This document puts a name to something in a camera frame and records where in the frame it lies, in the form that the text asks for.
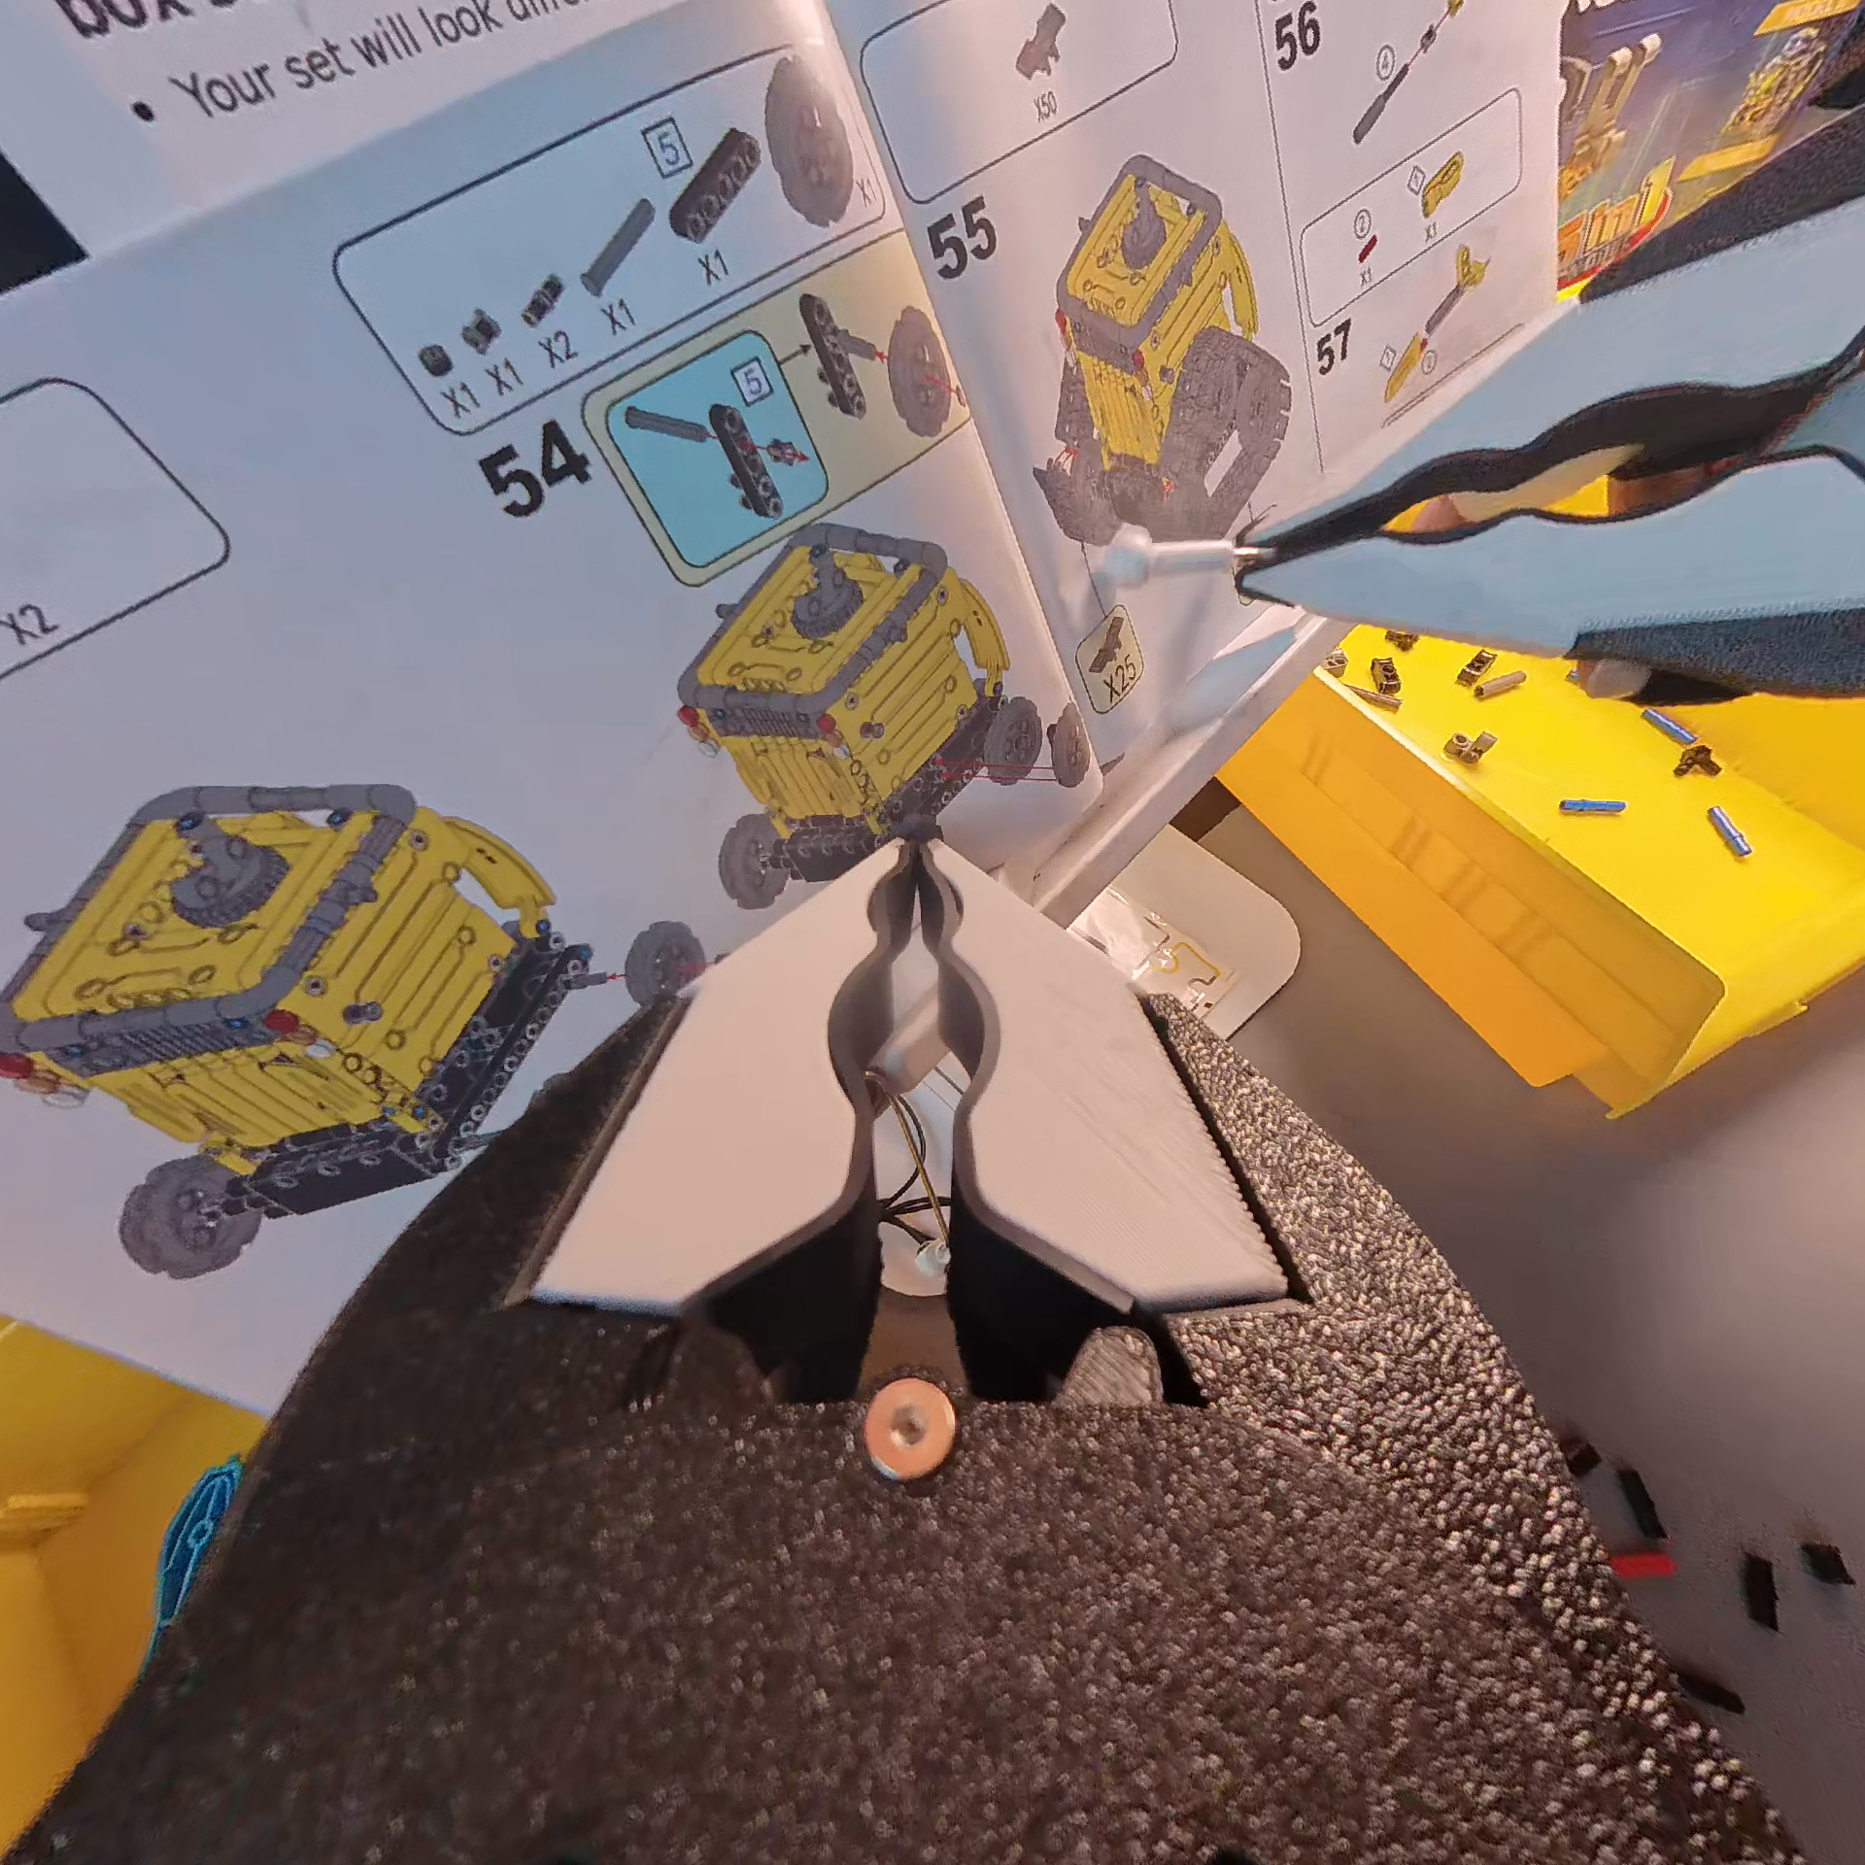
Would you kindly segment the large printed instruction sheet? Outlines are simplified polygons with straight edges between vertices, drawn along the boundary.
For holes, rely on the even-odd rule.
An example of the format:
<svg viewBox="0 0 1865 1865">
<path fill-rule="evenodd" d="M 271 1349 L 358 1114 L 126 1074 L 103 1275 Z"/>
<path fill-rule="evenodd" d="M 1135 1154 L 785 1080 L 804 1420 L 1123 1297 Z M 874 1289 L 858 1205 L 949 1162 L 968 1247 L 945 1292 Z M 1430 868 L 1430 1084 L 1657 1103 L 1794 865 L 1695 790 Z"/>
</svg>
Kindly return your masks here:
<svg viewBox="0 0 1865 1865">
<path fill-rule="evenodd" d="M 726 5 L 5 2 L 5 299 L 535 65 Z"/>
</svg>

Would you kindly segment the white booklet stand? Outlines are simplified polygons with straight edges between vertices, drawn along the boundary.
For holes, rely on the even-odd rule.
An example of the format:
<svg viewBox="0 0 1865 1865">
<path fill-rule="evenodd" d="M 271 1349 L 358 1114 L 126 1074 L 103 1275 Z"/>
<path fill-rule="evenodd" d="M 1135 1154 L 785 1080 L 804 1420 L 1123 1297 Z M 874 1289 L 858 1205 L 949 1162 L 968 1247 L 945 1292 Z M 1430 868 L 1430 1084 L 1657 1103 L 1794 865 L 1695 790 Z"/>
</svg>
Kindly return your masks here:
<svg viewBox="0 0 1865 1865">
<path fill-rule="evenodd" d="M 1268 557 L 1269 549 L 1229 538 L 1161 545 L 1137 527 L 1121 528 L 1089 557 L 1089 566 L 1123 590 L 1184 580 L 1217 588 L 1224 621 L 1236 624 L 1236 632 L 1211 660 L 1174 648 L 1155 667 L 1166 682 L 1159 707 L 1087 814 L 1042 864 L 1023 859 L 997 873 L 1014 896 L 1059 924 L 1073 920 L 1199 793 L 1287 688 L 1277 667 L 1303 650 L 1298 613 L 1269 603 L 1255 618 L 1236 614 L 1236 576 Z"/>
</svg>

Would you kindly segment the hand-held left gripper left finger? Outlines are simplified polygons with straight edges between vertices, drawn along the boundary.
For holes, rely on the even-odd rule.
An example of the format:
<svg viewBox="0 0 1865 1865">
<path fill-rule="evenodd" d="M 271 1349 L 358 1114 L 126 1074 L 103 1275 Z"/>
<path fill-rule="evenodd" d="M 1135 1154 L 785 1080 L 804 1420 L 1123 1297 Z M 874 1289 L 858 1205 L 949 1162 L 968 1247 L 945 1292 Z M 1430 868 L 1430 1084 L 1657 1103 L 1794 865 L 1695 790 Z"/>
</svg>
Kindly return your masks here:
<svg viewBox="0 0 1865 1865">
<path fill-rule="evenodd" d="M 867 855 L 714 964 L 554 1230 L 533 1297 L 688 1314 L 846 1217 L 873 1173 L 916 847 Z"/>
</svg>

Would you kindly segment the white instruction sheet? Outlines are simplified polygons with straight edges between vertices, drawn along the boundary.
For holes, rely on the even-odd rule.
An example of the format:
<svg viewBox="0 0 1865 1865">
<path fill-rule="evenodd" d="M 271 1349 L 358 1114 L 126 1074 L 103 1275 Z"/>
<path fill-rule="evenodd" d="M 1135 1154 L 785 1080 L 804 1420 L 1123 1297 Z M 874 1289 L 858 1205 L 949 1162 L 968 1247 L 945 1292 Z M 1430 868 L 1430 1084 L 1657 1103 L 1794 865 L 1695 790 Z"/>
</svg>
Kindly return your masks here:
<svg viewBox="0 0 1865 1865">
<path fill-rule="evenodd" d="M 1229 1040 L 1295 975 L 1298 928 L 1269 893 L 1168 827 L 1069 924 L 1139 994 Z"/>
</svg>

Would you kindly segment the small pieces inside bin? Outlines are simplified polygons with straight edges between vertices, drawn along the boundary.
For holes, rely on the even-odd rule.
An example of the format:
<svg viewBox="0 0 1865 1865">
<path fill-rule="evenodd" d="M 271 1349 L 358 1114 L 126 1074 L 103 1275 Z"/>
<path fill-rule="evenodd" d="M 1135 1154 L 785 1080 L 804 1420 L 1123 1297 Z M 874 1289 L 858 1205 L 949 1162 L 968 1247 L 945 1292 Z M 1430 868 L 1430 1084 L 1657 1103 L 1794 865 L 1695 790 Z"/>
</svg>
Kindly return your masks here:
<svg viewBox="0 0 1865 1865">
<path fill-rule="evenodd" d="M 1708 731 L 1595 701 L 1563 660 L 1355 626 L 1321 692 L 1410 778 L 1577 864 L 1619 871 L 1672 834 L 1735 859 L 1761 843 L 1755 785 Z"/>
</svg>

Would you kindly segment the instruction booklet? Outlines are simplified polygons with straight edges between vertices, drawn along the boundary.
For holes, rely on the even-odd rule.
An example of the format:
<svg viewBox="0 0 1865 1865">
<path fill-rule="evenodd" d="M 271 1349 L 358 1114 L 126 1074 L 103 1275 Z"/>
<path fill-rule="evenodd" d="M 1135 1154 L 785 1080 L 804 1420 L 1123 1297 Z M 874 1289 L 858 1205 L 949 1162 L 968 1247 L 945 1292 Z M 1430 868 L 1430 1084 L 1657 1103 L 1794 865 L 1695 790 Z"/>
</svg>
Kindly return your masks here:
<svg viewBox="0 0 1865 1865">
<path fill-rule="evenodd" d="M 250 1408 L 902 827 L 1042 864 L 1551 298 L 1565 5 L 726 5 L 5 299 L 5 1314 Z"/>
</svg>

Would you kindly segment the yellow plastic bin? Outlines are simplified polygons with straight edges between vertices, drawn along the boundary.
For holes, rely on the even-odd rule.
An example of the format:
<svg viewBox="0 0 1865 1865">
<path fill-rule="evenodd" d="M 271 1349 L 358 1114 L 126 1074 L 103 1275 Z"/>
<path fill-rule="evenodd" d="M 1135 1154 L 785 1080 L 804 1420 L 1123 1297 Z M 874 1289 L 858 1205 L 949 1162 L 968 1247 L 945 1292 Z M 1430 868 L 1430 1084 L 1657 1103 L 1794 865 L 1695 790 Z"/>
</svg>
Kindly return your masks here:
<svg viewBox="0 0 1865 1865">
<path fill-rule="evenodd" d="M 1665 707 L 1755 785 L 1754 852 L 1678 834 L 1619 871 L 1527 843 L 1410 778 L 1321 668 L 1221 771 L 1291 850 L 1527 1084 L 1642 1106 L 1860 970 L 1863 707 Z"/>
<path fill-rule="evenodd" d="M 2 1318 L 5 1769 L 71 1769 L 149 1655 L 159 1548 L 263 1417 Z"/>
</svg>

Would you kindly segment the scattered small building pieces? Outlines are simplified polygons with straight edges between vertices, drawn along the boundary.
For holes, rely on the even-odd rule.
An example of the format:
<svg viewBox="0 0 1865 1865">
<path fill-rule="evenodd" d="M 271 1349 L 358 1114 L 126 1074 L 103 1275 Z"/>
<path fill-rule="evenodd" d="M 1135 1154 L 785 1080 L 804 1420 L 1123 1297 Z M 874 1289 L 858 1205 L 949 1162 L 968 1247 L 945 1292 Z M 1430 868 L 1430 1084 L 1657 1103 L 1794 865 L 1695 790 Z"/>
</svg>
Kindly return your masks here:
<svg viewBox="0 0 1865 1865">
<path fill-rule="evenodd" d="M 1611 1573 L 1680 1687 L 1730 1719 L 1860 1737 L 1860 1534 L 1815 1509 L 1771 1523 L 1692 1503 L 1623 1454 L 1565 1432 Z"/>
</svg>

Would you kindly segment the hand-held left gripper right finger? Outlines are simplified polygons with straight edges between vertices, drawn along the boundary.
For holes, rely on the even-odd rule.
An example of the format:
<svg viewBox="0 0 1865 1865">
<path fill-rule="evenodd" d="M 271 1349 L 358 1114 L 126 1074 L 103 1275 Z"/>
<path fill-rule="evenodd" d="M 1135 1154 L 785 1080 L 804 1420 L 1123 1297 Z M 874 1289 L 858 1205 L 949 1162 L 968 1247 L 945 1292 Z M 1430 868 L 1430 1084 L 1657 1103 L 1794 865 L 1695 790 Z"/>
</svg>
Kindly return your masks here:
<svg viewBox="0 0 1865 1865">
<path fill-rule="evenodd" d="M 1115 1309 L 1290 1284 L 1141 996 L 947 847 L 925 852 L 938 1032 L 968 1072 L 955 1181 L 995 1234 Z"/>
</svg>

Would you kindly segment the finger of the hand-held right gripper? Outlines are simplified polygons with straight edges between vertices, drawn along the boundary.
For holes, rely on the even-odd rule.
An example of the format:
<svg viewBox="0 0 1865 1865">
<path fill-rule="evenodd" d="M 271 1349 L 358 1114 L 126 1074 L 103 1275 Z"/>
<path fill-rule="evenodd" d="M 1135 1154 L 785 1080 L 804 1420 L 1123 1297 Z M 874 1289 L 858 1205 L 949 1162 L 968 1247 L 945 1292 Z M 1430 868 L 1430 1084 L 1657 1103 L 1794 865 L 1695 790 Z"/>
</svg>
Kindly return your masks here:
<svg viewBox="0 0 1865 1865">
<path fill-rule="evenodd" d="M 1557 503 L 1605 475 L 1742 451 L 1860 350 L 1860 280 L 1788 299 L 1785 280 L 1672 280 L 1578 306 L 1439 416 L 1382 468 L 1376 528 Z"/>
<path fill-rule="evenodd" d="M 1544 660 L 1859 667 L 1859 437 L 1766 454 L 1642 515 L 1517 513 L 1241 563 L 1260 599 Z"/>
</svg>

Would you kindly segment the grey desk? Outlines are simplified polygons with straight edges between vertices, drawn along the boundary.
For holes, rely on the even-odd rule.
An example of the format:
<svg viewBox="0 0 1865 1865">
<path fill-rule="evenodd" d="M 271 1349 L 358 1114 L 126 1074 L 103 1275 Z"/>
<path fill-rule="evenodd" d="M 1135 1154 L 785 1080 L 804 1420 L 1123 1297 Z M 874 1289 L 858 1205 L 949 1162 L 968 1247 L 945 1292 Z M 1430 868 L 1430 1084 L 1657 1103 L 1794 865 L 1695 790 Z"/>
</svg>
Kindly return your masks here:
<svg viewBox="0 0 1865 1865">
<path fill-rule="evenodd" d="M 1385 1184 L 1540 1410 L 1635 1469 L 1675 1576 L 1633 1597 L 1810 1860 L 1860 1860 L 1860 980 L 1611 1118 L 1526 1085 L 1219 784 L 1176 829 L 1285 904 L 1297 970 L 1234 1036 Z"/>
</svg>

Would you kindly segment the robot kit box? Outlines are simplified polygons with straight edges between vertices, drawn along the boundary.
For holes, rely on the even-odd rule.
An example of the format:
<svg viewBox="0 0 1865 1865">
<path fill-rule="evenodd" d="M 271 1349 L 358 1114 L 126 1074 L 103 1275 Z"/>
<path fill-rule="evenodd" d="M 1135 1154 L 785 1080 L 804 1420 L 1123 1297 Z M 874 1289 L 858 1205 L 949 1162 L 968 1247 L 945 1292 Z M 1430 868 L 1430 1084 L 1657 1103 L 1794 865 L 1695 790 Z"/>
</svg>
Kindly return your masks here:
<svg viewBox="0 0 1865 1865">
<path fill-rule="evenodd" d="M 1561 23 L 1561 294 L 1825 125 L 1860 49 L 1855 2 L 1567 2 Z"/>
</svg>

